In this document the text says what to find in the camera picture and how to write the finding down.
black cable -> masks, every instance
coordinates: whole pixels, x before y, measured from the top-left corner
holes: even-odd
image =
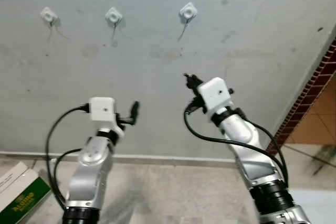
[[[288,170],[287,170],[287,165],[286,165],[286,161],[285,161],[285,158],[283,157],[284,155],[282,154],[282,151],[280,150],[280,147],[277,143],[277,141],[275,140],[275,138],[272,136],[272,134],[267,130],[265,129],[264,127],[261,127],[260,125],[254,123],[254,122],[251,122],[250,120],[248,120],[247,118],[244,118],[244,120],[246,122],[249,122],[250,124],[252,124],[255,128],[258,128],[260,129],[261,131],[265,132],[268,137],[271,139],[273,145],[275,146],[275,149],[277,150],[277,152],[279,153],[279,156],[280,156],[280,160],[281,160],[281,163],[282,163],[282,166],[283,166],[283,169],[284,169],[284,179],[285,179],[285,182],[286,182],[286,185],[288,187]]]
[[[266,152],[266,151],[264,151],[264,150],[262,150],[260,148],[254,147],[254,146],[249,145],[249,144],[245,144],[245,143],[241,143],[241,142],[237,142],[237,141],[232,141],[232,140],[228,140],[228,139],[220,139],[220,138],[208,137],[208,136],[203,136],[203,135],[198,134],[197,132],[195,132],[191,128],[191,126],[190,126],[190,124],[188,122],[188,118],[187,118],[187,115],[189,115],[188,110],[189,110],[189,106],[187,106],[185,108],[185,110],[184,110],[183,119],[184,119],[185,126],[188,128],[188,130],[194,136],[196,136],[196,137],[198,137],[200,139],[206,140],[206,141],[214,142],[214,143],[224,143],[224,144],[238,145],[238,146],[245,147],[245,148],[251,149],[253,151],[259,152],[261,154],[264,154],[265,156],[269,157],[271,160],[273,160],[278,165],[279,169],[281,170],[282,176],[284,177],[285,183],[286,183],[285,169],[282,166],[282,164],[280,163],[280,161],[278,161],[274,156],[272,156],[271,154],[269,154],[268,152]]]
[[[51,135],[53,134],[56,126],[59,124],[59,122],[65,118],[68,114],[70,114],[71,112],[73,111],[78,111],[78,110],[84,110],[85,111],[85,108],[84,106],[80,106],[80,107],[77,107],[77,108],[73,108],[67,112],[65,112],[63,115],[61,115],[57,120],[56,122],[52,125],[51,129],[49,130],[49,133],[47,135],[47,139],[46,139],[46,146],[45,146],[45,160],[46,160],[46,166],[47,166],[47,174],[48,174],[48,179],[49,179],[49,183],[50,183],[50,187],[51,187],[51,191],[52,193],[54,194],[57,202],[59,203],[59,205],[61,206],[61,208],[65,208],[65,200],[64,198],[59,198],[58,195],[56,195],[56,187],[57,187],[57,184],[54,184],[54,180],[52,178],[52,175],[51,175],[51,171],[50,171],[50,163],[49,163],[49,160],[50,160],[50,156],[49,156],[49,144],[50,144],[50,138],[51,138]]]
[[[62,159],[66,155],[74,153],[74,152],[80,152],[81,150],[82,149],[74,149],[74,150],[67,151],[67,152],[63,153],[61,156],[59,156],[56,159],[56,162],[55,162],[55,165],[54,165],[54,177],[53,177],[54,185],[55,185],[55,192],[54,192],[54,194],[57,195],[57,197],[59,197],[63,202],[65,202],[65,198],[62,195],[61,191],[59,190],[58,184],[57,184],[57,167],[58,167],[58,164],[62,161]]]
[[[331,164],[331,163],[329,163],[329,162],[327,162],[327,161],[324,161],[324,160],[321,159],[321,158],[314,157],[314,156],[312,156],[312,155],[310,155],[310,154],[308,154],[308,153],[306,153],[306,152],[303,152],[303,151],[300,151],[300,150],[295,149],[295,148],[293,148],[293,147],[290,147],[290,146],[288,146],[287,144],[284,144],[283,146],[286,147],[286,148],[289,148],[289,149],[291,149],[291,150],[293,150],[293,151],[295,151],[295,152],[298,152],[298,153],[300,153],[300,154],[302,154],[302,155],[305,155],[305,156],[307,156],[307,157],[310,157],[310,158],[312,158],[312,159],[316,159],[316,160],[318,160],[318,161],[320,161],[320,162],[322,162],[322,163],[324,163],[324,164],[326,164],[326,165],[330,165],[331,167],[336,168],[336,165],[333,165],[333,164]]]

cardboard box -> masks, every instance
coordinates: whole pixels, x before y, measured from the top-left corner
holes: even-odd
[[[19,162],[0,178],[0,222],[18,223],[49,192],[38,174]]]

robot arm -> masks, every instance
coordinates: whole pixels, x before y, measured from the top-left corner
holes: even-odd
[[[195,75],[185,76],[187,87],[196,95],[187,114],[203,108],[225,139],[262,148],[256,128],[243,119],[240,109],[232,109],[230,94],[233,90],[227,88],[223,79],[214,78],[204,83]],[[261,224],[311,224],[302,208],[293,202],[286,183],[269,157],[242,146],[229,144],[228,147],[254,199]]]
[[[99,220],[112,169],[112,154],[124,137],[123,124],[134,125],[139,103],[135,102],[129,118],[122,119],[114,110],[113,98],[90,100],[90,114],[97,133],[91,137],[78,157],[78,168],[70,180],[63,224],[93,224]]]

wall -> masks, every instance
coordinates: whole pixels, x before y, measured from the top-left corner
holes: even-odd
[[[188,2],[198,16],[177,41],[178,12]],[[39,16],[45,6],[67,38],[49,34]],[[111,6],[124,15],[113,41],[104,19]],[[13,152],[43,152],[58,115],[109,96],[122,114],[133,100],[142,104],[118,153],[231,157],[183,125],[192,94],[182,74],[225,78],[234,103],[275,132],[336,17],[336,0],[0,0],[0,7],[0,150]],[[219,136],[200,113],[192,124]],[[87,115],[71,115],[52,152],[81,147],[91,133]]]

floor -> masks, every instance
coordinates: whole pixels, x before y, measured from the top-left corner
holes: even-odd
[[[286,143],[336,145],[336,76]]]
[[[316,155],[321,145],[288,145]],[[290,192],[312,223],[336,223],[336,168],[283,147]],[[0,159],[0,176],[18,162]],[[46,177],[44,161],[24,162]],[[336,165],[336,158],[330,161]],[[65,192],[75,162],[59,166]],[[60,224],[62,211],[49,195],[21,223]],[[235,168],[115,164],[99,224],[257,224],[251,197]]]

